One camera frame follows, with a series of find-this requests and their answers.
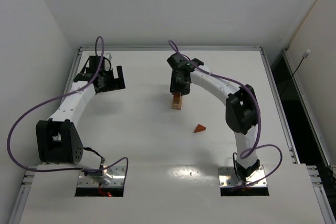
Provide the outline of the reddish-brown arch wood block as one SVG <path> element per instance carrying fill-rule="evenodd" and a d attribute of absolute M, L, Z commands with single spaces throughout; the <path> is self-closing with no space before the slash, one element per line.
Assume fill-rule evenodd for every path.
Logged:
<path fill-rule="evenodd" d="M 180 92 L 174 92 L 173 99 L 174 100 L 180 100 L 180 98 L 181 98 L 181 93 Z"/>

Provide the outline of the light wood rectangular block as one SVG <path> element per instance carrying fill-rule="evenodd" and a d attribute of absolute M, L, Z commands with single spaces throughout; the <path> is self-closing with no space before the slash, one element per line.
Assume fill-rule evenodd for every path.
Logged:
<path fill-rule="evenodd" d="M 183 97 L 179 97 L 178 103 L 177 103 L 177 109 L 181 110 L 182 109 L 182 101 L 183 101 Z"/>

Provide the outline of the reddish-brown triangular wood block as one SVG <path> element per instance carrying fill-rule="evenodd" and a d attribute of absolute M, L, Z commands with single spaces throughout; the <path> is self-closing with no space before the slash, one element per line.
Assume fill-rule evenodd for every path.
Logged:
<path fill-rule="evenodd" d="M 206 130 L 206 127 L 201 125 L 201 124 L 198 124 L 194 130 L 194 133 L 199 133 L 199 132 L 202 132 L 202 131 L 205 131 Z"/>

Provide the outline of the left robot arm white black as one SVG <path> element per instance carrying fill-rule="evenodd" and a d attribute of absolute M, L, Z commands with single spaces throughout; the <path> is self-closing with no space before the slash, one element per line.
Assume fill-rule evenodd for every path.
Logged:
<path fill-rule="evenodd" d="M 82 168 L 85 175 L 97 182 L 109 177 L 105 159 L 84 147 L 76 126 L 89 101 L 98 93 L 125 89 L 121 66 L 105 67 L 111 59 L 89 56 L 75 76 L 70 95 L 47 120 L 36 125 L 39 158 L 44 163 L 66 164 Z"/>

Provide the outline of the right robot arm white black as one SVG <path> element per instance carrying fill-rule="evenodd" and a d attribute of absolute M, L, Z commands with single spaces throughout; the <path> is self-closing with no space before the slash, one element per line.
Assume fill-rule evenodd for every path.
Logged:
<path fill-rule="evenodd" d="M 236 175 L 245 182 L 260 166 L 256 154 L 260 138 L 260 112 L 256 107 L 253 88 L 248 84 L 216 77 L 197 58 L 188 61 L 175 53 L 167 62 L 172 69 L 170 92 L 174 95 L 175 103 L 189 94 L 191 84 L 194 84 L 218 98 L 225 106 L 225 121 L 234 132 L 236 141 Z"/>

